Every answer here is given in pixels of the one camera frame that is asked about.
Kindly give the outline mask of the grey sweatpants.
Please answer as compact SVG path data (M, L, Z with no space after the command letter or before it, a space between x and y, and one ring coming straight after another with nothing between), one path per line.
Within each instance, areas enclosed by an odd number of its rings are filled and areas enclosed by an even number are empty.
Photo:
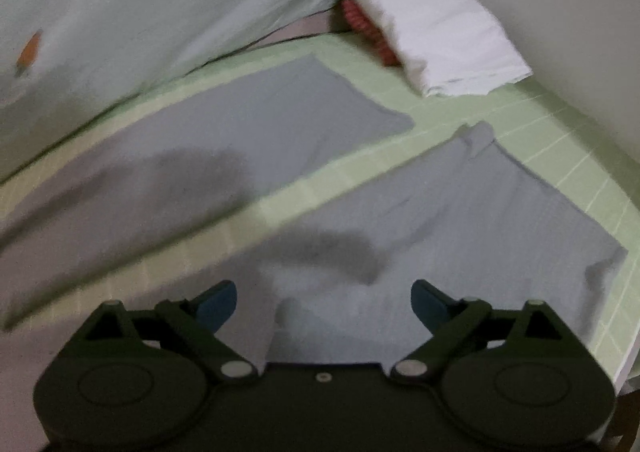
M427 333L417 279L498 307L548 302L591 339L628 252L503 147L501 116L592 126L531 80L384 108L306 56L99 142L1 225L1 366L43 369L97 305L221 281L248 359L391 364Z

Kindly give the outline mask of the red woven basket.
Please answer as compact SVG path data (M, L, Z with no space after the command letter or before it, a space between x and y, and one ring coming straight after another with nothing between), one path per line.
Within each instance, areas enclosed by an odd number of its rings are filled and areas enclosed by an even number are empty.
M401 66L400 60L387 43L382 31L355 0L341 0L341 10L349 27L370 44L385 67Z

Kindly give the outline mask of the white folded cloth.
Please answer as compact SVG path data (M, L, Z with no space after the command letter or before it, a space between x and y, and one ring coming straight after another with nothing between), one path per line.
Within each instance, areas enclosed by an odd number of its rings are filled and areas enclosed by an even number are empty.
M423 96L487 95L533 70L477 0L355 0Z

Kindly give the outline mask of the green grid cutting mat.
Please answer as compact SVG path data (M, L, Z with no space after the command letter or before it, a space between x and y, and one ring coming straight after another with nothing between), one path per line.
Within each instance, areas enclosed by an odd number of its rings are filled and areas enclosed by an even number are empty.
M17 333L60 324L108 298L129 301L169 287L189 273L238 253L286 221L434 147L458 127L486 121L506 150L626 247L627 259L613 281L589 344L605 371L616 383L623 383L638 351L639 166L596 122L533 79L486 96L422 98L410 90L400 70L381 66L351 34L323 34L259 48L207 64L116 107L5 183L2 212L12 212L64 164L142 117L207 88L306 55L316 56L380 105L409 114L413 130L346 155L241 212L63 294L17 324Z

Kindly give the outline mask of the light green bedsheet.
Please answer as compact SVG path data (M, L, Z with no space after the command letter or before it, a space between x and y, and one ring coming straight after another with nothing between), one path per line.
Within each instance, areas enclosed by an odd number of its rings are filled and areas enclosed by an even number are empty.
M1 173L337 0L1 0Z

